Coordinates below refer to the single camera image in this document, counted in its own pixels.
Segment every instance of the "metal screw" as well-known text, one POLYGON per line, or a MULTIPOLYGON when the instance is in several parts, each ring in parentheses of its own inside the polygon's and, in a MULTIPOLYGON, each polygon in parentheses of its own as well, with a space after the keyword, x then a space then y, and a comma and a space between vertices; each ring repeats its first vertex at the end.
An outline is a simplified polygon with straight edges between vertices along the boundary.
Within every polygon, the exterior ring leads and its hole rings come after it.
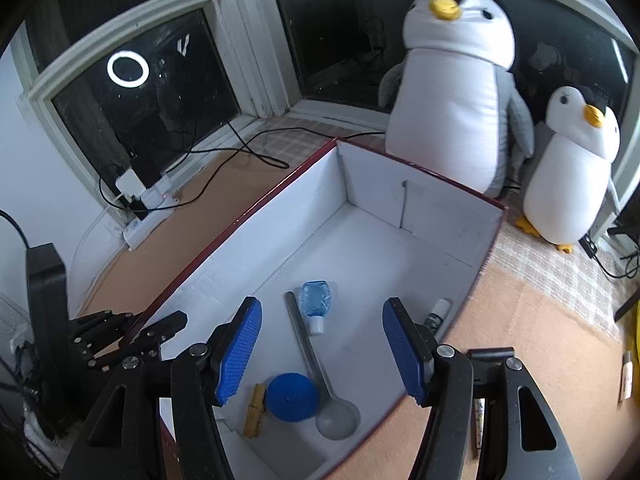
POLYGON ((518 370, 522 370, 522 361, 517 357, 509 357, 507 359, 507 367, 511 370, 517 372, 518 370))
POLYGON ((209 347, 206 343, 196 343, 189 347, 189 353, 194 357, 200 357, 207 353, 209 347))
POLYGON ((446 357, 447 359, 452 358, 456 354, 456 351, 453 349, 453 347, 449 345, 438 346, 436 352, 439 356, 446 357))
POLYGON ((132 368, 135 368, 136 366, 138 366, 138 362, 139 361, 137 357, 130 355, 129 357, 125 357, 122 360, 122 367, 125 370, 131 370, 132 368))

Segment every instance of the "white cap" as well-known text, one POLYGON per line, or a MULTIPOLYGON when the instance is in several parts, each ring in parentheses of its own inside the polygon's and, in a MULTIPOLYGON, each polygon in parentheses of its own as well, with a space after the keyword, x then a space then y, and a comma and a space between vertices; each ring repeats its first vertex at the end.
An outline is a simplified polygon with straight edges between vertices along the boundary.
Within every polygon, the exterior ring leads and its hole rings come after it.
POLYGON ((311 335, 320 335, 324 333, 324 317, 309 316, 309 333, 311 335))
POLYGON ((431 311, 431 313, 435 314, 440 319, 444 319, 450 308, 451 303, 448 300, 440 298, 438 301, 436 301, 436 304, 433 305, 433 310, 431 311))

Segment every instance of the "spoon handle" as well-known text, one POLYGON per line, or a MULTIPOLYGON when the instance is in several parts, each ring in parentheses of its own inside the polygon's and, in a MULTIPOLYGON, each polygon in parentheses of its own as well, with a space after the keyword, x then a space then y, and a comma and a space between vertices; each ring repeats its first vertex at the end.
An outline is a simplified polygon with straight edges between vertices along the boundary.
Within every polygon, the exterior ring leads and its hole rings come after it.
POLYGON ((316 357, 314 348, 313 346, 311 346, 309 334, 306 332, 305 322, 302 319, 302 314, 300 314, 300 309, 298 307, 296 297, 293 292, 287 292, 284 298, 285 303, 287 303, 287 308, 289 309, 289 317, 291 318, 291 322, 293 323, 293 328, 298 334, 300 346, 302 346, 302 350, 305 354, 306 363, 309 366, 311 374, 314 377, 314 381, 316 382, 316 386, 318 387, 320 398, 327 399, 331 396, 329 393, 329 388, 326 384, 326 380, 324 379, 324 374, 322 373, 322 369, 320 368, 320 363, 318 362, 318 358, 316 357))

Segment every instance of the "window frame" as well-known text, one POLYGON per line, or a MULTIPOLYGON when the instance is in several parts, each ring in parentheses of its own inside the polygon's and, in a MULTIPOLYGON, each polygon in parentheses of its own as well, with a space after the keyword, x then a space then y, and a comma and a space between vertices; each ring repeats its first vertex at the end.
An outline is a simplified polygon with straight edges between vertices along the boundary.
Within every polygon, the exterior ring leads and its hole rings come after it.
MULTIPOLYGON (((252 43, 259 46, 256 57, 261 71, 268 75, 264 83, 270 89, 269 99, 276 113, 290 110, 295 116, 360 131, 386 129, 388 114, 384 112, 303 98, 276 0, 240 1, 252 43)), ((612 167, 620 205, 624 207, 640 182, 640 53, 625 27, 603 0, 554 1, 603 27, 615 40, 631 48, 638 56, 629 81, 624 115, 619 120, 620 131, 630 142, 621 146, 612 167)), ((603 202, 591 229, 593 239, 601 237, 615 218, 609 203, 603 202)))
MULTIPOLYGON (((231 125, 244 136, 248 133, 245 131, 247 127, 255 123, 258 117, 268 117, 271 109, 260 87, 261 81, 255 77, 255 62, 252 66, 250 59, 243 59, 248 51, 245 38, 241 34, 233 35, 233 27, 228 26, 229 15, 233 13, 229 7, 229 0, 148 0, 92 30, 41 73, 36 68, 25 23, 18 29, 11 42, 14 63, 24 89, 17 100, 18 106, 28 121, 40 123, 76 177, 99 203, 104 203, 104 200, 98 190, 98 173, 71 136, 52 99, 87 67, 120 44, 177 16, 202 10, 240 108, 238 117, 231 121, 231 125)), ((228 147, 234 143, 235 135, 225 125, 194 148, 206 150, 228 147)), ((173 190, 179 189, 195 176, 208 164, 212 155, 191 155, 172 173, 173 190)), ((107 186, 102 186, 102 189, 109 200, 115 199, 107 186)), ((109 213, 121 226, 131 218, 131 214, 115 208, 111 208, 109 213)))

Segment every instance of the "white ring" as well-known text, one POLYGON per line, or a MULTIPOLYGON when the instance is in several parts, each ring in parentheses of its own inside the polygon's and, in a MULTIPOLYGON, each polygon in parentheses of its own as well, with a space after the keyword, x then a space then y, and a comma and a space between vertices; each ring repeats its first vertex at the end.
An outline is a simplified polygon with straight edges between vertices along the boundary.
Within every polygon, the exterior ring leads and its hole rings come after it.
POLYGON ((116 83, 116 85, 123 86, 124 88, 136 88, 138 86, 142 86, 144 82, 149 77, 149 65, 146 62, 145 58, 140 56, 137 52, 132 52, 131 50, 121 50, 113 54, 109 60, 107 61, 107 74, 109 74, 109 78, 116 83), (142 75, 136 79, 135 81, 125 81, 124 79, 120 79, 116 76, 116 73, 113 71, 113 63, 117 59, 122 57, 127 57, 128 59, 132 59, 136 63, 140 65, 142 69, 142 75))

